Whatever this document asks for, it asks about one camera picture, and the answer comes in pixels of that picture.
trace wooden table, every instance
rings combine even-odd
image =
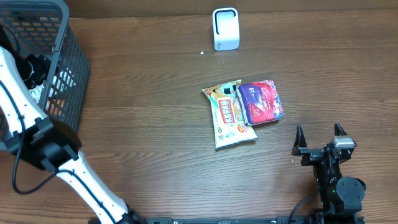
[[[91,64],[79,135],[98,175],[144,217],[288,215],[316,190],[311,167],[290,155],[296,125],[309,147],[339,121],[358,143],[345,176],[368,186],[360,215],[398,215],[398,11],[241,14],[238,50],[215,52],[210,16],[71,20]],[[273,79],[284,117],[259,139],[215,152],[202,88]],[[90,208],[61,180],[32,195],[11,187],[0,155],[0,223],[86,223]],[[48,174],[25,162],[19,185]],[[312,200],[298,213],[319,207]]]

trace colorful package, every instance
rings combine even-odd
[[[202,90],[211,103],[216,150],[257,139],[253,128],[244,125],[242,109],[236,98],[236,89],[241,83],[236,80]]]
[[[237,96],[246,125],[275,121],[284,115],[272,80],[242,84],[237,90]]]

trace black cable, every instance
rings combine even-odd
[[[329,163],[329,183],[327,183],[327,184],[330,184],[330,181],[333,178],[333,163],[331,161],[331,149],[329,147],[328,147],[328,157],[329,157],[329,161],[328,161],[328,163]]]
[[[19,143],[19,148],[17,151],[17,155],[15,158],[15,163],[14,163],[14,170],[12,171],[12,188],[19,194],[31,194],[33,192],[35,192],[36,190],[39,190],[41,187],[43,187],[48,181],[50,181],[53,177],[55,177],[57,174],[61,173],[61,172],[67,172],[70,175],[74,176],[79,182],[80,184],[87,190],[87,192],[93,197],[93,199],[95,200],[95,202],[99,205],[100,208],[102,208],[105,213],[109,216],[109,218],[111,219],[113,224],[116,224],[114,218],[112,217],[112,215],[110,214],[110,212],[108,211],[108,209],[105,208],[105,206],[102,204],[102,202],[100,202],[98,200],[97,197],[95,197],[95,195],[93,194],[93,192],[90,190],[90,188],[88,188],[88,186],[84,183],[84,181],[82,181],[80,179],[79,176],[77,176],[74,172],[70,171],[70,170],[56,170],[53,174],[49,175],[45,180],[43,180],[43,182],[41,182],[38,186],[34,187],[31,190],[28,191],[21,191],[18,189],[17,187],[17,183],[16,183],[16,175],[17,175],[17,169],[18,169],[18,164],[19,164],[19,160],[21,159],[21,152],[23,150],[23,145],[24,145],[24,139],[25,139],[25,122],[23,122],[24,117],[21,115],[21,112],[19,111],[17,105],[15,104],[14,99],[12,98],[10,92],[8,91],[8,89],[6,88],[6,86],[3,84],[3,82],[0,80],[0,85],[2,86],[3,90],[6,92],[6,95],[8,96],[8,98],[11,101],[12,106],[15,109],[15,112],[18,115],[19,121],[21,122],[21,127],[22,127],[22,131],[21,131],[21,140]]]
[[[98,198],[95,197],[95,195],[93,194],[93,192],[90,190],[90,188],[88,188],[88,186],[80,179],[79,176],[77,176],[77,174],[75,174],[74,172],[70,171],[70,170],[58,170],[55,171],[56,174],[62,173],[62,172],[67,172],[70,175],[74,176],[81,184],[82,186],[87,190],[87,192],[93,197],[93,199],[95,200],[95,202],[99,205],[100,208],[102,208],[105,213],[109,216],[109,218],[111,219],[113,224],[116,224],[114,218],[112,217],[112,215],[110,214],[110,212],[108,211],[108,209],[105,208],[105,206],[103,205],[102,202],[100,202],[98,200]]]
[[[287,224],[291,224],[291,223],[292,223],[293,215],[294,215],[294,213],[296,212],[296,210],[297,210],[300,206],[302,206],[305,202],[307,202],[307,201],[310,200],[311,198],[317,196],[317,194],[318,194],[320,191],[322,191],[325,187],[326,187],[326,186],[319,188],[316,192],[314,192],[314,193],[308,195],[305,199],[301,200],[301,202],[299,202],[299,203],[293,208],[292,212],[290,213],[289,219],[287,220]]]

